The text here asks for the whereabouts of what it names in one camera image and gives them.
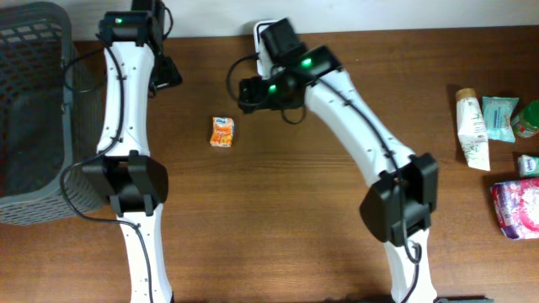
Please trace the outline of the red purple tissue pack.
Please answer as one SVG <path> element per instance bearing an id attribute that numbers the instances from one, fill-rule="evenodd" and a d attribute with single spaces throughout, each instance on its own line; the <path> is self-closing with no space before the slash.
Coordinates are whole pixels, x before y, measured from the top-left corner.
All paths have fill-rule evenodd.
<path id="1" fill-rule="evenodd" d="M 538 178 L 496 183 L 490 189 L 502 233 L 513 240 L 538 238 Z"/>

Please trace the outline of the teal tissue pack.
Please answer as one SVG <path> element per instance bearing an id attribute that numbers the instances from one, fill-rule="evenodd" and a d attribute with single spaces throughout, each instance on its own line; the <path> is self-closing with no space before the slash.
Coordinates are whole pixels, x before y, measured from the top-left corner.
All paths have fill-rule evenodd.
<path id="1" fill-rule="evenodd" d="M 539 158 L 522 155 L 517 160 L 519 175 L 522 178 L 537 178 L 539 175 Z"/>

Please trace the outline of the orange tissue pack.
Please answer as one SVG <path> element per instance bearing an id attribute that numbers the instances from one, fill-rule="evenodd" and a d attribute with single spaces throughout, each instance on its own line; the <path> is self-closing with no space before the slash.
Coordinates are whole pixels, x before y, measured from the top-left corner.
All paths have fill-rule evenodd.
<path id="1" fill-rule="evenodd" d="M 235 123 L 232 118 L 213 117 L 210 144 L 214 147 L 231 147 Z"/>

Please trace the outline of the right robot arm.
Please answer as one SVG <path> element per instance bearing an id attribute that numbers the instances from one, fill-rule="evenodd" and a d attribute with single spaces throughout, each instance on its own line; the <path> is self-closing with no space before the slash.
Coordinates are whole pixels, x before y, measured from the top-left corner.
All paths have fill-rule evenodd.
<path id="1" fill-rule="evenodd" d="M 360 217 L 384 246 L 395 302 L 433 302 L 427 242 L 436 209 L 438 172 L 376 117 L 349 73 L 326 46 L 308 49 L 289 19 L 253 27 L 258 76 L 239 83 L 239 108 L 312 112 L 353 158 L 368 187 Z"/>

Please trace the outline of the green wet wipes pack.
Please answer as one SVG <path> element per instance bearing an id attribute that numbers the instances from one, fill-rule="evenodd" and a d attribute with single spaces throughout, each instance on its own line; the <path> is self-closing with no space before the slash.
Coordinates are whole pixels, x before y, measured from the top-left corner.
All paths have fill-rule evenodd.
<path id="1" fill-rule="evenodd" d="M 490 140 L 515 143 L 510 119 L 518 102 L 518 98 L 483 96 L 483 117 Z"/>

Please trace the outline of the white tube with cork cap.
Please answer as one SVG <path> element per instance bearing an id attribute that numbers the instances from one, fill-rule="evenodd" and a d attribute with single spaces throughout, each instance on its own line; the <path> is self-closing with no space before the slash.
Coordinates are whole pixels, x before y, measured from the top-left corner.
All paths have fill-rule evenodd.
<path id="1" fill-rule="evenodd" d="M 488 132 L 476 92 L 472 88 L 456 92 L 456 133 L 467 165 L 489 171 Z"/>

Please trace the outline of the green lid jar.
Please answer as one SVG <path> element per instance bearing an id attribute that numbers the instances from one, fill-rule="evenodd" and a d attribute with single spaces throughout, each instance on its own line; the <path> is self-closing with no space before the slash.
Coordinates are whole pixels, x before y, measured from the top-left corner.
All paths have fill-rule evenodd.
<path id="1" fill-rule="evenodd" d="M 516 135 L 529 138 L 538 133 L 538 106 L 537 100 L 532 101 L 511 120 Z"/>

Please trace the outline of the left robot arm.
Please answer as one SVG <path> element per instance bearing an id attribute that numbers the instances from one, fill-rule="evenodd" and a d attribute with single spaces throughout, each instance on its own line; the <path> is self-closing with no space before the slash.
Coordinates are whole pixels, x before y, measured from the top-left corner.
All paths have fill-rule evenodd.
<path id="1" fill-rule="evenodd" d="M 108 78 L 104 126 L 97 155 L 83 172 L 115 213 L 111 223 L 125 241 L 133 302 L 174 300 L 161 232 L 168 172 L 151 157 L 147 139 L 148 99 L 182 82 L 163 54 L 171 28 L 172 15 L 161 1 L 135 1 L 99 22 Z"/>

